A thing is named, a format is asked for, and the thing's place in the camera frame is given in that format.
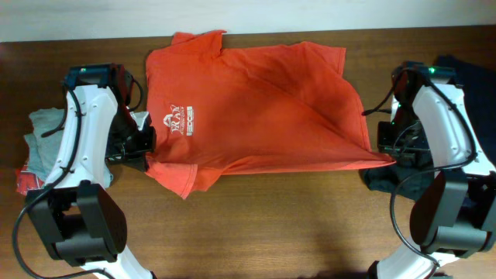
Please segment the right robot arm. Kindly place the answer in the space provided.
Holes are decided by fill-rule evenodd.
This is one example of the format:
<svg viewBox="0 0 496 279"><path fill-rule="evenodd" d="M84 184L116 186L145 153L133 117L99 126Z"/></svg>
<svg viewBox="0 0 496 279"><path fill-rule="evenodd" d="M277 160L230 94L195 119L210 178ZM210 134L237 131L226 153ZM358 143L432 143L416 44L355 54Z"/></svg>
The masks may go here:
<svg viewBox="0 0 496 279"><path fill-rule="evenodd" d="M471 102L456 70L412 61L392 71L385 101L377 147L407 170L389 192L414 205L400 246L367 275L438 278L442 266L495 244L493 106Z"/></svg>

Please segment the dark navy garment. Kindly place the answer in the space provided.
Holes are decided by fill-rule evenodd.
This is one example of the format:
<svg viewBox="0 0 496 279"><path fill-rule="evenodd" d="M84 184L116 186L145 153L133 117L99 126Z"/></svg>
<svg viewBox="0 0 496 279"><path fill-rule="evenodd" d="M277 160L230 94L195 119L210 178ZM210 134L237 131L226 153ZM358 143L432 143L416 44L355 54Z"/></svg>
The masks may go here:
<svg viewBox="0 0 496 279"><path fill-rule="evenodd" d="M418 200L439 167L461 164L471 177L495 171L495 72L440 56L432 66L405 61L391 73L388 122L420 121L430 152L389 167L361 171L371 191Z"/></svg>

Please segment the folded red printed t-shirt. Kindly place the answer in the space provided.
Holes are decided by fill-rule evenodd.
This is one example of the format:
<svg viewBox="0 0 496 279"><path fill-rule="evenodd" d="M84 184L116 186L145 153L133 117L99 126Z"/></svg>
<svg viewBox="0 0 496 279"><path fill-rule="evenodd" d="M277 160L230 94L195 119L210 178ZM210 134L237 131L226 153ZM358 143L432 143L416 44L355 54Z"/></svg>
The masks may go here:
<svg viewBox="0 0 496 279"><path fill-rule="evenodd" d="M21 195L27 195L28 191L41 189L44 181L38 175L28 170L28 165L15 170L16 175L16 191Z"/></svg>

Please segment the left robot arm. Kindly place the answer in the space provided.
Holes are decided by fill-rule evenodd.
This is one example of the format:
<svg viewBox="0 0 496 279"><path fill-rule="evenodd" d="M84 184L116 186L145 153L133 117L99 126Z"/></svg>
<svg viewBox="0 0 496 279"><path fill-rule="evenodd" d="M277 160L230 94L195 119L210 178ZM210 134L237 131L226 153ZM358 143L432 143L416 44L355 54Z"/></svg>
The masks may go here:
<svg viewBox="0 0 496 279"><path fill-rule="evenodd" d="M133 114L138 81L121 64L72 67L63 81L66 109L55 164L29 191L29 216L48 255L99 278L153 278L127 246L122 209L104 188L107 164L147 171L156 131L148 112Z"/></svg>

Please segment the folded grey t-shirt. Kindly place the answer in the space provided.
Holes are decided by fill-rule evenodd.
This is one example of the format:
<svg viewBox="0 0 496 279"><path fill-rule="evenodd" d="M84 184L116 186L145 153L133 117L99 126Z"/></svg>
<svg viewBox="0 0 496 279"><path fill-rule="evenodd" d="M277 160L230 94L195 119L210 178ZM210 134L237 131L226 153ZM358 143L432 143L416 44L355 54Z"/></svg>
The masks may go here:
<svg viewBox="0 0 496 279"><path fill-rule="evenodd" d="M48 137L42 137L42 135L54 129L63 116L64 111L58 108L40 109L29 114L33 132L24 136L29 147L26 164L28 170L38 175L43 181L47 179L56 162L63 132L58 131Z"/></svg>

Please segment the red soccer t-shirt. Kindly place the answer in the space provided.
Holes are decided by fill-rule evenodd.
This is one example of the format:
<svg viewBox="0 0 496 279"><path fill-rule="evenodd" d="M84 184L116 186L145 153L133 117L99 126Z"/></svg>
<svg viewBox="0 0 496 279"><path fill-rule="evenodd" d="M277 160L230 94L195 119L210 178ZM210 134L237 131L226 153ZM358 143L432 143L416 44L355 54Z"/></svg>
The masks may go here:
<svg viewBox="0 0 496 279"><path fill-rule="evenodd" d="M146 59L157 133L147 174L182 198L221 176L384 167L346 49L312 42L225 48L223 31L177 33Z"/></svg>

